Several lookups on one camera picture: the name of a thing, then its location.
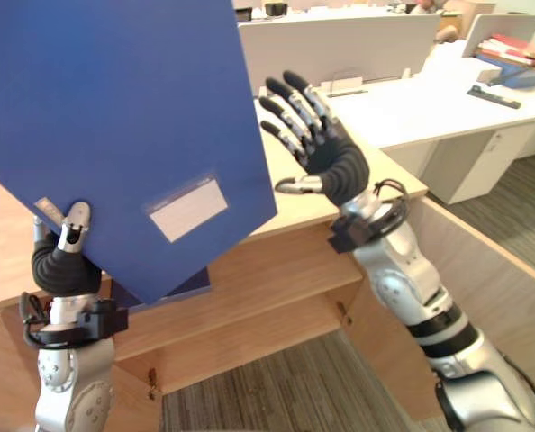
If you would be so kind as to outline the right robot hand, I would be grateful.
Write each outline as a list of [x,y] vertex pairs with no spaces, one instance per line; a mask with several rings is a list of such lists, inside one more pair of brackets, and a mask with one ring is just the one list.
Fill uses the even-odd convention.
[[369,165],[354,139],[313,85],[291,70],[281,80],[268,77],[268,96],[258,101],[284,125],[260,122],[260,128],[275,138],[303,169],[299,177],[276,183],[281,194],[322,194],[337,207],[362,194],[369,182]]

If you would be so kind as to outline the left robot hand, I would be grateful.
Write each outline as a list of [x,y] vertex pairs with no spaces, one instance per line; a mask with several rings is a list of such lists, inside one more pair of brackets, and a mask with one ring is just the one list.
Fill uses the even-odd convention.
[[90,222],[91,207],[84,201],[71,205],[58,234],[33,218],[32,277],[44,292],[54,297],[99,292],[102,270],[83,252]]

